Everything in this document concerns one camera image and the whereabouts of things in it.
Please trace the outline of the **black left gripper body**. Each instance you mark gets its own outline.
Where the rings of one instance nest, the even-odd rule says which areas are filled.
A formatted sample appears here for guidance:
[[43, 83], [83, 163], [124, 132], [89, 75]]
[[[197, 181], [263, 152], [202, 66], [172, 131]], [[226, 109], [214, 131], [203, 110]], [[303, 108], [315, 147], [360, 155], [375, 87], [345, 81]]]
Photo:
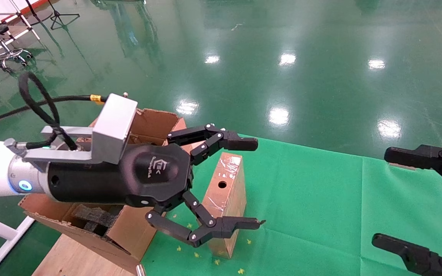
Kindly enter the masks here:
[[175, 208], [192, 179], [191, 156], [179, 145], [133, 144], [118, 164], [49, 164], [48, 193], [59, 202]]

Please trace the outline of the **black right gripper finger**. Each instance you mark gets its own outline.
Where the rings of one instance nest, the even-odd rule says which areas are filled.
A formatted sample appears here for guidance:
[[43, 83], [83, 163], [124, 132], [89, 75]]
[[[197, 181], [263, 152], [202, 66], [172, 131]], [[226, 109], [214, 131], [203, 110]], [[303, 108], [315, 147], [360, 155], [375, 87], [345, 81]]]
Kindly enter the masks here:
[[430, 249], [376, 233], [372, 245], [381, 250], [400, 256], [408, 271], [420, 276], [442, 276], [442, 256]]
[[389, 147], [384, 160], [402, 166], [432, 169], [442, 176], [442, 147], [420, 145], [414, 150]]

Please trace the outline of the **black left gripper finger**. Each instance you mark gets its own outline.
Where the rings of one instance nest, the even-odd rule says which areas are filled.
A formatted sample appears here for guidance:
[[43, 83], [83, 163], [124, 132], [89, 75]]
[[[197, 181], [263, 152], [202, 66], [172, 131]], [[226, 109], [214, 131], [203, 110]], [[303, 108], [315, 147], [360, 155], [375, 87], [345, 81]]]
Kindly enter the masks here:
[[145, 218], [156, 230], [194, 248], [202, 246], [211, 239], [229, 239], [239, 229], [259, 229], [265, 223], [265, 220], [246, 217], [221, 216], [214, 218], [189, 191], [183, 193], [182, 200], [201, 222], [201, 225], [195, 230], [163, 217], [163, 209], [160, 206], [155, 206], [146, 214]]
[[192, 166], [201, 164], [221, 149], [255, 151], [258, 148], [258, 139], [241, 137], [234, 131], [219, 129], [214, 124], [172, 131], [167, 135], [167, 142], [180, 147], [200, 143], [190, 151]]

